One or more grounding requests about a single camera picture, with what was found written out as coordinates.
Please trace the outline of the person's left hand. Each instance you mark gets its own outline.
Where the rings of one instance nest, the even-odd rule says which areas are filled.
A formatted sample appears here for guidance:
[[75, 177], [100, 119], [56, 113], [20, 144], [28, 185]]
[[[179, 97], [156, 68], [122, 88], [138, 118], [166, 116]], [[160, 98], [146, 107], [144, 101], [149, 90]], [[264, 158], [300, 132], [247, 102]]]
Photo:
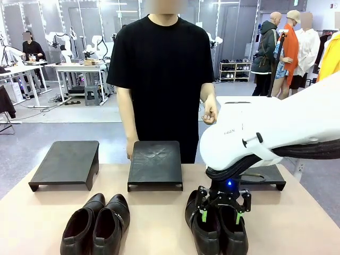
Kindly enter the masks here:
[[207, 99], [204, 102], [205, 111], [202, 115], [202, 120], [207, 125], [212, 125], [216, 123], [218, 117], [218, 108], [216, 104], [216, 100], [214, 98]]

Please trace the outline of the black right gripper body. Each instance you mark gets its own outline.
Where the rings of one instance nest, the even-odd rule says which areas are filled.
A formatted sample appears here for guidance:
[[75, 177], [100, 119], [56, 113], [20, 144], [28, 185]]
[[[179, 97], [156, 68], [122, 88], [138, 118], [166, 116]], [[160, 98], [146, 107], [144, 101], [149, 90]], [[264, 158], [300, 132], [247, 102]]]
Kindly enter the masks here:
[[228, 205], [240, 208], [237, 199], [240, 196], [240, 180], [236, 178], [224, 181], [212, 180], [209, 188], [209, 205], [212, 207]]

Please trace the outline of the person's right hand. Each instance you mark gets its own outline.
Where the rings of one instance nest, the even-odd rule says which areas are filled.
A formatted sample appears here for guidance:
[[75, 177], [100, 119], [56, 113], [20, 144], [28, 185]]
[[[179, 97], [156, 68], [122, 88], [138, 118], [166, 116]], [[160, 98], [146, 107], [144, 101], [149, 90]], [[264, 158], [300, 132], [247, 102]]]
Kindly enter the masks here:
[[132, 160], [134, 144], [138, 142], [138, 139], [127, 139], [126, 143], [126, 155], [129, 160]]

